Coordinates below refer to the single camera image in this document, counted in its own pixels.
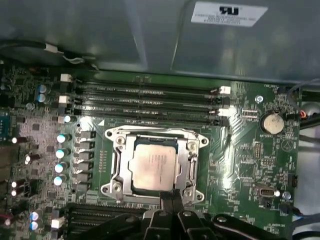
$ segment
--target white connector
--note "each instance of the white connector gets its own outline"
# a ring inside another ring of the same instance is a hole
[[[72,80],[73,78],[70,74],[64,73],[60,75],[60,82],[71,83]]]
[[[70,103],[70,97],[69,96],[59,96],[59,103],[60,104],[69,104]]]

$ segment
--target electrolytic capacitor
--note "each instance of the electrolytic capacitor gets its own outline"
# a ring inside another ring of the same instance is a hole
[[[19,188],[20,186],[22,186],[24,183],[26,182],[26,180],[23,179],[19,179],[19,180],[15,180],[11,183],[11,187],[15,188]]]
[[[11,196],[12,197],[18,196],[18,195],[22,194],[24,191],[25,191],[25,186],[24,185],[19,186],[11,191]]]
[[[51,88],[49,86],[47,86],[47,85],[41,84],[41,85],[38,86],[38,91],[41,94],[49,94],[50,91],[51,91]]]
[[[28,142],[28,139],[24,136],[13,137],[11,142],[13,144],[22,144]]]
[[[54,171],[58,174],[62,173],[64,170],[68,168],[68,164],[64,161],[58,163],[54,166]]]
[[[39,154],[27,154],[25,155],[25,161],[26,162],[30,162],[30,161],[34,161],[34,160],[39,160],[41,158],[41,156]]]
[[[63,121],[65,124],[74,123],[77,121],[77,118],[75,116],[66,115],[64,116]]]
[[[62,159],[65,156],[68,156],[71,153],[70,149],[67,148],[60,148],[55,152],[55,156],[58,159]]]
[[[66,134],[66,133],[61,133],[56,137],[56,140],[58,141],[58,143],[64,143],[64,142],[68,142],[71,139],[71,135],[70,134]]]
[[[44,214],[44,211],[40,208],[30,213],[30,220],[31,221],[37,221],[38,219],[41,219]]]
[[[41,229],[43,227],[43,221],[41,219],[38,219],[37,221],[30,222],[29,228],[32,231],[35,231],[37,229]]]
[[[67,180],[67,176],[64,174],[60,174],[59,176],[56,176],[53,179],[53,184],[56,186],[60,186],[62,183],[64,183]]]
[[[50,103],[50,98],[46,95],[44,95],[43,93],[40,93],[38,95],[38,97],[36,98],[36,100],[39,102],[39,103],[43,103],[43,104],[48,104]]]

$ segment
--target white component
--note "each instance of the white component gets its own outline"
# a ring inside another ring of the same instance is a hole
[[[51,45],[49,43],[46,43],[45,44],[45,51],[48,51],[50,53],[54,53],[54,54],[57,54],[59,51],[58,51],[58,48],[54,45]]]
[[[267,10],[266,6],[198,1],[195,4],[191,22],[252,27]]]
[[[65,82],[65,83],[71,83],[73,80],[72,76],[70,74],[61,74],[60,75],[60,82]]]
[[[274,196],[275,197],[280,197],[280,191],[279,190],[275,190],[274,191]]]
[[[229,108],[219,108],[218,116],[230,117],[230,109]]]
[[[51,228],[59,229],[59,228],[61,228],[63,226],[64,223],[65,223],[65,218],[64,217],[52,219],[51,220]]]
[[[220,94],[231,94],[231,87],[230,86],[221,86],[220,87]]]
[[[70,97],[69,96],[59,96],[59,103],[60,104],[70,103]]]

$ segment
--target capacitor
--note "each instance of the capacitor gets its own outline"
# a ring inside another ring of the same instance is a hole
[[[67,180],[67,176],[64,174],[60,174],[59,176],[56,176],[53,179],[53,184],[56,186],[60,186],[62,183],[64,183]]]
[[[60,148],[55,152],[55,156],[58,159],[62,159],[63,157],[69,155],[71,153],[70,149],[68,148]]]
[[[28,102],[26,105],[25,105],[25,108],[29,111],[32,111],[33,109],[35,109],[35,104],[33,102]]]
[[[63,121],[65,124],[74,123],[77,121],[77,118],[75,116],[66,115],[64,116]]]
[[[11,139],[11,142],[13,144],[22,144],[22,143],[28,142],[28,139],[26,137],[24,137],[24,136],[18,136],[18,137],[13,137]]]
[[[57,165],[54,166],[54,171],[57,174],[62,173],[64,170],[66,170],[68,168],[68,164],[64,161],[58,163]]]
[[[34,161],[34,160],[39,160],[41,158],[41,156],[39,154],[27,154],[25,155],[25,161],[26,162],[30,162],[30,161]]]
[[[38,91],[41,94],[49,94],[51,92],[51,88],[47,85],[41,84],[38,86]]]
[[[272,111],[262,117],[260,126],[265,133],[276,135],[285,128],[285,121],[278,112]]]
[[[38,219],[37,221],[30,222],[29,228],[32,231],[35,231],[37,229],[41,229],[43,227],[43,221],[41,219]]]
[[[71,135],[70,134],[66,134],[66,133],[61,133],[56,137],[56,140],[58,141],[58,143],[64,143],[64,142],[68,142],[71,139]]]
[[[20,186],[22,186],[24,183],[26,182],[26,180],[24,178],[19,179],[19,180],[15,180],[11,183],[11,187],[15,188],[19,188]]]
[[[25,191],[25,186],[22,185],[20,187],[15,188],[14,190],[11,191],[11,196],[15,197],[18,196],[20,194],[22,194]]]
[[[31,221],[37,221],[38,219],[41,219],[44,215],[44,211],[40,208],[30,213],[30,220]]]
[[[43,93],[40,93],[36,100],[39,102],[39,103],[43,103],[43,104],[48,104],[50,103],[50,98],[46,95],[44,95]]]

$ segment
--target chip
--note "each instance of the chip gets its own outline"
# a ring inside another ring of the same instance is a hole
[[[55,152],[55,147],[54,146],[47,146],[46,147],[46,152],[47,153],[54,153]]]
[[[48,199],[56,199],[56,197],[57,197],[57,193],[54,192],[54,191],[48,191],[48,192],[46,193],[46,195],[47,195],[47,198],[48,198]]]
[[[31,175],[38,175],[38,169],[32,169]]]
[[[39,129],[40,129],[40,125],[39,124],[37,124],[37,123],[32,124],[32,130],[33,131],[39,131]]]
[[[176,169],[176,149],[173,146],[139,144],[129,162],[133,186],[150,191],[173,189]]]

